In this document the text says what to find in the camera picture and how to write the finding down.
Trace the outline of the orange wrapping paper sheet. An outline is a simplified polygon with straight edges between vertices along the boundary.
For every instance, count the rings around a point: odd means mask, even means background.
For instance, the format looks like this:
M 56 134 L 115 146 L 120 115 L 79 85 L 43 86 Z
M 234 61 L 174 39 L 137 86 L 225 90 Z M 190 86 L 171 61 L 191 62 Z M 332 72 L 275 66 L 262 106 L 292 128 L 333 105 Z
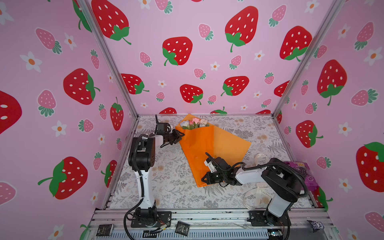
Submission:
M 197 117 L 187 115 L 181 122 L 190 121 L 191 123 L 193 118 Z M 176 130 L 185 134 L 180 145 L 199 188 L 208 186 L 201 181 L 201 178 L 209 171 L 209 168 L 204 164 L 208 156 L 220 157 L 230 166 L 233 166 L 243 161 L 251 146 L 250 142 L 211 123 L 209 123 L 209 127 L 203 128 L 191 126 L 190 130 L 183 130 L 180 123 L 176 126 Z

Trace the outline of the pink fake rose stem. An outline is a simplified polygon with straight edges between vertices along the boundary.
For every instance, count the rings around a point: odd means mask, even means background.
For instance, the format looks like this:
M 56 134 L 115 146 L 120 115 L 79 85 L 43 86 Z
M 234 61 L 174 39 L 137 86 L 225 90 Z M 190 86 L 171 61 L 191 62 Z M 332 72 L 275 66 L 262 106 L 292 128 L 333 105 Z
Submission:
M 201 123 L 201 119 L 193 118 L 191 121 L 191 126 L 194 126 L 194 128 L 199 128 Z

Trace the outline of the white fake rose stem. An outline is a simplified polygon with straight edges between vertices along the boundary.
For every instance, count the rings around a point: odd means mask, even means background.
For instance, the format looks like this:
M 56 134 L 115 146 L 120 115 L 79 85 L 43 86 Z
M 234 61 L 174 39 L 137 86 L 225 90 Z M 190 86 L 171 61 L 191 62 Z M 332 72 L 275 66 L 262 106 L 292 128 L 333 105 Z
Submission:
M 190 121 L 183 121 L 180 123 L 180 126 L 183 130 L 190 130 L 191 129 Z

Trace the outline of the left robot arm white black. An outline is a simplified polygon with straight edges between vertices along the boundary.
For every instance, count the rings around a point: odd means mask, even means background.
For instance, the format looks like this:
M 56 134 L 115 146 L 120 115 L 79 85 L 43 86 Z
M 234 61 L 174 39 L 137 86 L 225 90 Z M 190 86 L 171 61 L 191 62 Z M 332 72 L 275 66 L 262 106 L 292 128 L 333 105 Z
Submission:
M 154 133 L 140 134 L 133 138 L 128 162 L 135 173 L 139 193 L 139 203 L 131 210 L 133 223 L 153 226 L 161 222 L 151 181 L 151 172 L 156 161 L 156 148 L 177 144 L 184 136 L 184 133 L 172 128 L 169 123 L 156 122 Z

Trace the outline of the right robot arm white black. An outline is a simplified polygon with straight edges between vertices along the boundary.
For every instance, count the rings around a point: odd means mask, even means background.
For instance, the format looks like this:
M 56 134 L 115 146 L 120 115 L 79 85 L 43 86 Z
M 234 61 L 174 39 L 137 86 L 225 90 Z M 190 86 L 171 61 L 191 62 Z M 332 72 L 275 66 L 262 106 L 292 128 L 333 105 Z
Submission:
M 299 198 L 306 198 L 309 189 L 305 177 L 296 169 L 277 158 L 271 158 L 268 163 L 254 167 L 246 167 L 244 162 L 230 166 L 222 158 L 208 158 L 205 165 L 210 169 L 202 178 L 207 185 L 221 184 L 242 186 L 248 183 L 264 183 L 275 191 L 264 212 L 250 211 L 248 221 L 254 227 L 289 227 L 291 222 L 288 210 Z

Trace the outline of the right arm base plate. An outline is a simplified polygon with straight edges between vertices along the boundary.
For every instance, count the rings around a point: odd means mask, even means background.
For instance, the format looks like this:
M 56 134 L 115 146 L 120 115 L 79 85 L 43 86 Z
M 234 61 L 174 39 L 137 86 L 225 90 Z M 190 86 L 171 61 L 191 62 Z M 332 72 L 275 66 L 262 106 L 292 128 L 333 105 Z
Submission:
M 265 211 L 249 211 L 250 217 L 247 219 L 253 227 L 290 227 L 291 221 L 288 213 L 284 213 L 281 217 Z

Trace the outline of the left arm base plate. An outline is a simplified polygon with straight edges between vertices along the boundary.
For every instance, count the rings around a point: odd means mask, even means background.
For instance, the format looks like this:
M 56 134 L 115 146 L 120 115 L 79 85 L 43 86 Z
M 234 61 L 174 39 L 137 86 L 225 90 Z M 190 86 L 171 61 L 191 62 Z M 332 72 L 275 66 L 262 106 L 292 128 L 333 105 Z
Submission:
M 133 220 L 131 221 L 131 228 L 159 228 L 164 225 L 169 227 L 171 221 L 172 212 L 160 211 L 150 213 L 145 210 L 134 214 Z

